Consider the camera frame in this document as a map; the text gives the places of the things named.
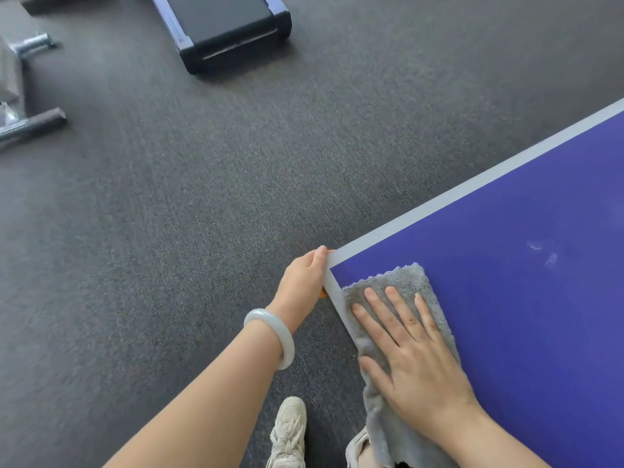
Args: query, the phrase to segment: bracelet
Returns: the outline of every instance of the bracelet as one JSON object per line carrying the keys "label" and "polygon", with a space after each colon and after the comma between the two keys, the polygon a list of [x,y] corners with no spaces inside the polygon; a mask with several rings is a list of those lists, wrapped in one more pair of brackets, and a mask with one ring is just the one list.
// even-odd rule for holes
{"label": "bracelet", "polygon": [[264,309],[255,309],[249,312],[245,317],[243,327],[246,327],[247,323],[252,320],[262,320],[277,334],[284,350],[284,357],[281,359],[278,370],[285,370],[288,368],[294,360],[294,341],[292,339],[293,336],[290,334],[290,330],[288,330],[285,323],[282,322],[277,315],[274,315]]}

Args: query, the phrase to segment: person's left hand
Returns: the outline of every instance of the person's left hand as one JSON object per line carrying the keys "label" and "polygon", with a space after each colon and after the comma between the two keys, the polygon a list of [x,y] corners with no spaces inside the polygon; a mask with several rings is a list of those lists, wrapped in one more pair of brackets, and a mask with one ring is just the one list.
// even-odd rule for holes
{"label": "person's left hand", "polygon": [[323,288],[329,251],[326,246],[295,259],[284,272],[273,301],[266,307],[294,333],[312,312]]}

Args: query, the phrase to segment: forearm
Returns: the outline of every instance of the forearm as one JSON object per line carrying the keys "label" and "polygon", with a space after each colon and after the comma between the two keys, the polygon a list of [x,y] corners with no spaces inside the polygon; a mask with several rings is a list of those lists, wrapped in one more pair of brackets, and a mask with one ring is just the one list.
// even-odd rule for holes
{"label": "forearm", "polygon": [[269,325],[250,322],[106,468],[238,466],[282,351]]}
{"label": "forearm", "polygon": [[449,430],[440,445],[462,468],[549,468],[480,409]]}

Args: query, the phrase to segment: person's right arm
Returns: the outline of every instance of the person's right arm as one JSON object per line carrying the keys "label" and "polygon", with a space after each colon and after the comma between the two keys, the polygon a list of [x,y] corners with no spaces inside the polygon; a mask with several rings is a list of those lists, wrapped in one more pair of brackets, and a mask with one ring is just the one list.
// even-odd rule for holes
{"label": "person's right arm", "polygon": [[402,324],[372,289],[365,295],[387,331],[362,306],[353,314],[386,355],[391,375],[367,356],[359,363],[399,417],[462,468],[548,468],[481,408],[420,295],[414,303],[422,325],[394,288],[386,296]]}

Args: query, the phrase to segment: microfiber towel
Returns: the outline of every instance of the microfiber towel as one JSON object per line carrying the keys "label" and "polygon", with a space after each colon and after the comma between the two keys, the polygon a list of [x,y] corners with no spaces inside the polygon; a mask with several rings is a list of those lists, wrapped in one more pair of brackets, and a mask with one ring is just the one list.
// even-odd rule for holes
{"label": "microfiber towel", "polygon": [[[442,312],[436,295],[425,275],[422,267],[414,263],[411,266],[397,267],[394,271],[377,275],[352,286],[343,288],[346,299],[346,324],[350,326],[349,333],[355,336],[355,344],[360,356],[366,355],[377,361],[390,374],[388,361],[378,346],[368,336],[362,325],[355,319],[351,307],[355,303],[361,304],[377,322],[379,319],[364,297],[364,290],[373,288],[381,297],[386,306],[399,318],[394,306],[386,298],[384,289],[393,286],[407,302],[409,308],[419,321],[421,317],[414,305],[414,296],[420,293],[431,310],[431,314],[450,352],[459,362],[459,355],[455,345],[455,338],[450,332],[446,318]],[[364,388],[364,406],[366,407],[366,429],[370,444],[379,461],[386,468],[394,468],[395,464],[404,462],[413,468],[447,468],[457,464],[435,443],[423,435],[412,430],[390,408],[385,398],[373,385],[371,378],[362,371],[366,382]]]}

